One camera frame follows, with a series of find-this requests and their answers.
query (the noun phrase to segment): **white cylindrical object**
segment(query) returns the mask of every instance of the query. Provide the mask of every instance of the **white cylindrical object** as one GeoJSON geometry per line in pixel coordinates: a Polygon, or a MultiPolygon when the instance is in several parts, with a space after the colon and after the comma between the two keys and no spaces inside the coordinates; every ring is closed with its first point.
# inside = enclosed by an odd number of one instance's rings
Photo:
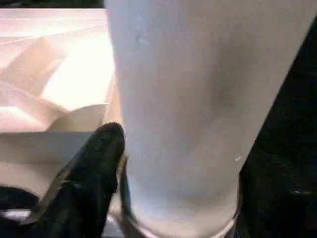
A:
{"type": "Polygon", "coordinates": [[[315,0],[108,0],[131,212],[167,237],[216,234],[315,0]]]}

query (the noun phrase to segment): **white tube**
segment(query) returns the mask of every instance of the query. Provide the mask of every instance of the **white tube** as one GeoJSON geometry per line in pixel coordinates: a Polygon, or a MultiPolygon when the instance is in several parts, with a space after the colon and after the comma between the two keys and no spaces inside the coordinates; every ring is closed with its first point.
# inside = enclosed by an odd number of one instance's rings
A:
{"type": "Polygon", "coordinates": [[[217,233],[315,0],[108,0],[131,211],[156,234],[217,233]]]}

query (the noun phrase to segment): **black fabric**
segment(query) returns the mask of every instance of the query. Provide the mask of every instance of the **black fabric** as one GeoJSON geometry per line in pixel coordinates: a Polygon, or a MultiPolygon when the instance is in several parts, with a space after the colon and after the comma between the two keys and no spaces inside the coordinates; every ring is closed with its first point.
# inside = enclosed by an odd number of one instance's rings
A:
{"type": "Polygon", "coordinates": [[[2,8],[104,8],[103,0],[0,0],[2,8]]]}
{"type": "MultiPolygon", "coordinates": [[[[0,186],[0,210],[31,209],[39,201],[39,198],[23,189],[0,186]]],[[[14,238],[17,236],[19,224],[15,221],[0,216],[0,237],[14,238]]]]}
{"type": "Polygon", "coordinates": [[[0,186],[0,210],[30,209],[35,206],[39,198],[23,189],[0,186]]]}
{"type": "Polygon", "coordinates": [[[316,120],[315,20],[241,171],[252,238],[317,237],[316,120]]]}

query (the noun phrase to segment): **white surface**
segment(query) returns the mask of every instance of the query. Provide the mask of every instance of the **white surface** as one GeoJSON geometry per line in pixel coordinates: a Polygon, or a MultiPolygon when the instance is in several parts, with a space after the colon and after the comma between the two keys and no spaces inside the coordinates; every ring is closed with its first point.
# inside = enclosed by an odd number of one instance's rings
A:
{"type": "MultiPolygon", "coordinates": [[[[15,107],[29,119],[24,125],[12,120],[3,132],[45,131],[78,110],[77,122],[84,124],[72,131],[101,125],[105,108],[98,105],[110,98],[114,72],[104,9],[0,9],[0,28],[0,106],[15,107]],[[91,120],[82,113],[90,111],[91,120]]],[[[4,110],[1,118],[5,128],[12,113],[4,110]]]]}
{"type": "Polygon", "coordinates": [[[132,212],[154,233],[205,237],[316,14],[316,0],[107,0],[132,212]]]}
{"type": "Polygon", "coordinates": [[[37,120],[15,107],[0,107],[0,122],[1,132],[42,131],[46,129],[37,120]]]}
{"type": "Polygon", "coordinates": [[[61,164],[0,163],[0,184],[19,187],[42,197],[61,164]]]}
{"type": "Polygon", "coordinates": [[[106,104],[98,104],[74,110],[54,121],[46,131],[95,131],[102,124],[106,108],[106,104]]]}
{"type": "Polygon", "coordinates": [[[92,131],[3,133],[0,135],[0,162],[65,163],[78,152],[91,134],[92,131]]]}

